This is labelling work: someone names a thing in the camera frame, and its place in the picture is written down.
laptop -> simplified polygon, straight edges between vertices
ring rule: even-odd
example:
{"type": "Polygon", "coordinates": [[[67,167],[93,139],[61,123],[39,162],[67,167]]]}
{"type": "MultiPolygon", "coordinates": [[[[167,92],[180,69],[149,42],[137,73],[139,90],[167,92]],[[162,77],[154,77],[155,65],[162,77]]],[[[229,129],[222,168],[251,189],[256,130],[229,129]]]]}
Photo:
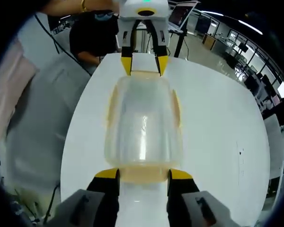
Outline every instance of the laptop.
{"type": "Polygon", "coordinates": [[[189,14],[198,3],[198,1],[179,2],[169,17],[169,30],[181,31],[181,28],[188,20],[189,14]]]}

black cable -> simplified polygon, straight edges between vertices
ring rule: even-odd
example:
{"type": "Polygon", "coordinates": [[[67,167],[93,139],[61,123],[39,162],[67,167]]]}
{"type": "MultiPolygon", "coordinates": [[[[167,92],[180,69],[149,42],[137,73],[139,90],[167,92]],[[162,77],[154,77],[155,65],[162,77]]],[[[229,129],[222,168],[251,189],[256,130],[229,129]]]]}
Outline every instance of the black cable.
{"type": "Polygon", "coordinates": [[[39,25],[41,26],[41,28],[51,37],[51,39],[53,40],[53,42],[54,42],[55,44],[57,44],[57,45],[60,47],[60,49],[61,49],[64,53],[66,53],[71,59],[73,59],[78,65],[80,65],[80,67],[83,68],[84,71],[86,71],[90,76],[92,76],[92,74],[91,74],[90,72],[88,72],[87,69],[85,69],[85,68],[77,61],[77,59],[75,59],[73,56],[71,56],[71,55],[56,41],[56,39],[52,36],[52,34],[50,34],[50,33],[46,30],[46,28],[44,27],[44,25],[42,24],[42,22],[40,21],[40,19],[38,18],[38,16],[37,16],[36,14],[35,14],[35,18],[36,18],[36,20],[38,21],[38,23],[39,23],[39,25]]]}
{"type": "MultiPolygon", "coordinates": [[[[15,189],[15,192],[16,192],[17,196],[19,197],[19,199],[21,200],[20,194],[17,192],[16,189],[15,189]]],[[[36,214],[27,206],[27,204],[23,200],[21,200],[21,203],[23,203],[23,205],[28,209],[28,211],[33,215],[33,217],[35,219],[37,219],[36,214]]]]}
{"type": "Polygon", "coordinates": [[[56,192],[57,188],[59,188],[59,187],[60,187],[60,183],[58,183],[58,184],[56,185],[56,187],[53,189],[52,199],[51,199],[51,202],[49,203],[49,206],[48,206],[48,209],[47,209],[45,218],[44,218],[44,220],[43,220],[43,225],[45,225],[45,224],[47,223],[47,219],[48,219],[48,217],[49,217],[49,213],[51,212],[51,209],[52,209],[53,199],[54,199],[54,197],[55,197],[55,192],[56,192]]]}
{"type": "Polygon", "coordinates": [[[147,42],[146,52],[147,52],[147,49],[148,49],[148,45],[150,44],[150,40],[151,40],[151,34],[150,34],[150,37],[149,37],[148,42],[147,42]]]}
{"type": "Polygon", "coordinates": [[[186,43],[186,40],[185,40],[185,38],[184,38],[184,42],[185,42],[185,45],[186,45],[186,47],[187,47],[187,60],[188,60],[188,57],[189,57],[189,48],[188,48],[188,45],[187,45],[187,43],[186,43]]]}

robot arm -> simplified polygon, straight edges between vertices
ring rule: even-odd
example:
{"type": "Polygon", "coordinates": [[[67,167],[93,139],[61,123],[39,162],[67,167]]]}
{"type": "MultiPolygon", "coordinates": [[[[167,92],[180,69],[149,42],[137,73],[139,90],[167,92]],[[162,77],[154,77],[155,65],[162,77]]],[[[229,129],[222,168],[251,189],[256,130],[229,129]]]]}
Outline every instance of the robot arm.
{"type": "Polygon", "coordinates": [[[163,75],[168,61],[168,16],[167,0],[120,0],[118,25],[122,40],[119,43],[122,46],[121,62],[128,76],[132,70],[134,32],[141,21],[151,33],[158,71],[163,75]]]}

black shirt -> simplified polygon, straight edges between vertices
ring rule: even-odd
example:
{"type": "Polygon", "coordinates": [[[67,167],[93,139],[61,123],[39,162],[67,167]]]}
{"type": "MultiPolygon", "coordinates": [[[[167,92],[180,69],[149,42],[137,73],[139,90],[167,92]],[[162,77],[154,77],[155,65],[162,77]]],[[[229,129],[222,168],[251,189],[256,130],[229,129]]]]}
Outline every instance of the black shirt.
{"type": "Polygon", "coordinates": [[[98,21],[92,12],[81,14],[70,31],[71,53],[77,56],[87,51],[98,57],[115,52],[115,35],[119,31],[117,20],[118,17],[112,16],[107,21],[98,21]]]}

person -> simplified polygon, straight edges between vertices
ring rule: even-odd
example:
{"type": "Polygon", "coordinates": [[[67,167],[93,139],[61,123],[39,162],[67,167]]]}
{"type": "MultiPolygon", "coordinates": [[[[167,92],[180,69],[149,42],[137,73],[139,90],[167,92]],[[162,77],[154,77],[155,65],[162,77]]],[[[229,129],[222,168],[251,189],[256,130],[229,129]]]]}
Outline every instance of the person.
{"type": "Polygon", "coordinates": [[[50,16],[66,16],[94,10],[118,13],[119,3],[113,0],[50,0],[40,11],[50,16]]]}
{"type": "Polygon", "coordinates": [[[111,10],[79,15],[70,31],[71,53],[89,66],[98,66],[100,57],[118,51],[118,17],[111,10]]]}

